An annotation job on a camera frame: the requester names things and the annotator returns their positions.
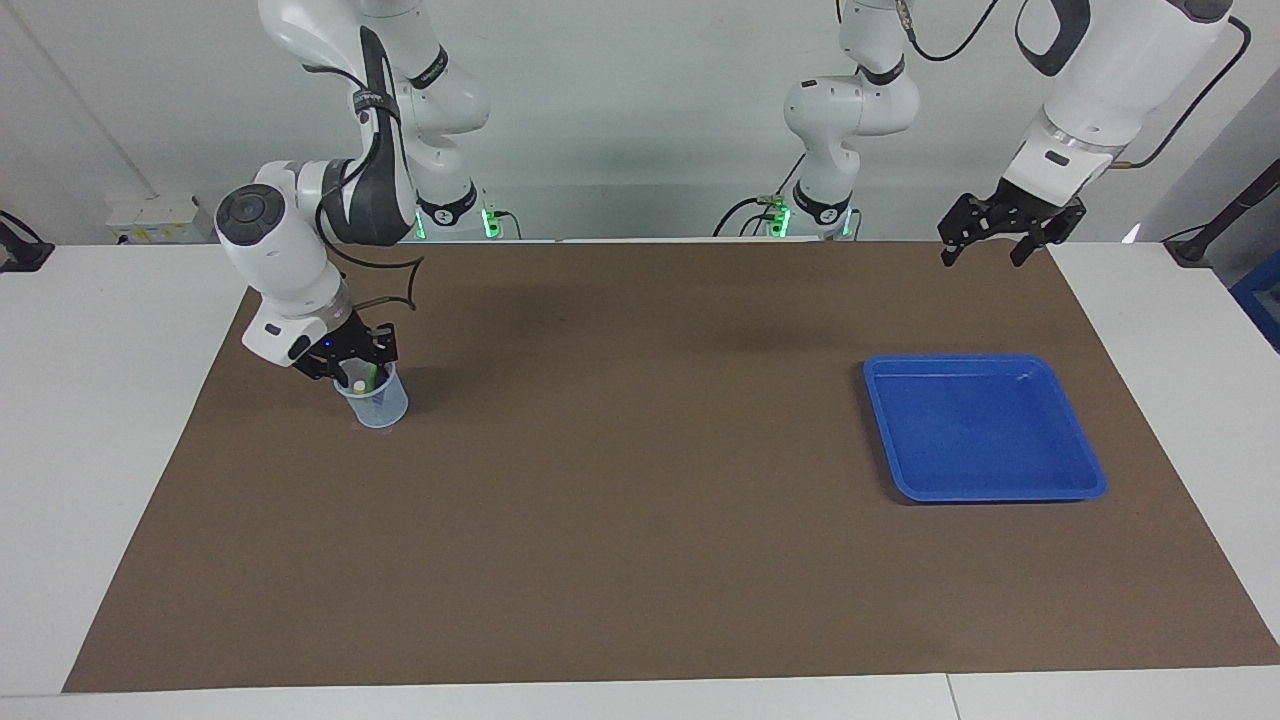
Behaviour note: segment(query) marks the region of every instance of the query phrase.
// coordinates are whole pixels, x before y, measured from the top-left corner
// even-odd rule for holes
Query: green light
[[[773,217],[773,225],[769,228],[769,234],[773,237],[786,237],[787,228],[791,227],[791,208],[781,205],[778,209],[781,213]]]
[[[495,237],[502,237],[502,223],[493,217],[486,208],[480,209],[480,215],[484,218],[484,233],[489,240]]]

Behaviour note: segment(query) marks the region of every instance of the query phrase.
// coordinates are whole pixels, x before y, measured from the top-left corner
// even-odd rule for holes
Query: blue plastic tray
[[[899,489],[919,502],[1092,500],[1107,491],[1047,363],[1030,355],[900,355],[867,363]]]

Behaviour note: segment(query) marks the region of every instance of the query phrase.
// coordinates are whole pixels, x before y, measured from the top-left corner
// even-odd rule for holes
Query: translucent cup
[[[334,380],[333,387],[347,398],[347,404],[356,411],[356,419],[361,425],[375,430],[389,428],[398,423],[408,411],[408,395],[404,392],[404,383],[401,382],[396,372],[396,364],[387,365],[387,380],[372,392],[353,392],[342,387]]]

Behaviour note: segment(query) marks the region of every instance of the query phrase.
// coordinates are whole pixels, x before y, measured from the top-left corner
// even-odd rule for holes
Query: blue tray
[[[1107,491],[1057,375],[1039,357],[881,356],[865,375],[893,482],[911,500],[1041,502]]]

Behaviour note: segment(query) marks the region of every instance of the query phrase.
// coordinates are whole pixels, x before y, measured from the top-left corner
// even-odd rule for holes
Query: white wall
[[[271,45],[253,0],[0,0],[5,5],[65,73],[104,136],[164,195],[193,193],[215,205],[266,160],[357,150],[347,88],[305,74]],[[963,37],[984,3],[919,5],[922,42],[938,51]],[[1050,86],[1018,54],[1011,27],[1019,5],[1006,0],[952,63],[909,55],[924,108],[911,131],[859,145],[864,237],[933,237],[957,195],[992,190]],[[430,8],[454,61],[494,96],[490,126],[461,138],[476,178],[535,236],[710,232],[730,204],[772,191],[799,155],[782,120],[787,88],[851,70],[836,41],[833,4],[819,0],[435,0]],[[1258,36],[1249,58],[1156,165],[1114,173],[1085,192],[1091,215],[1078,238],[1128,232],[1280,67],[1280,4],[1236,0],[1236,9]],[[1235,42],[1225,33],[1152,118],[1134,155],[1155,143]],[[3,67],[12,54],[0,47]],[[14,108],[0,105],[5,124]],[[27,131],[19,137],[27,140]],[[65,163],[49,174],[67,187],[76,182]],[[0,199],[14,182],[20,177],[6,167]],[[100,182],[96,190],[111,188]],[[49,206],[33,213],[47,224],[64,214]],[[100,222],[91,215],[82,211],[82,223]]]
[[[1143,222],[1140,240],[1158,241],[1210,222],[1277,158],[1280,73],[1271,77]],[[1234,284],[1274,252],[1280,252],[1280,192],[1236,220],[1206,256],[1219,275]]]

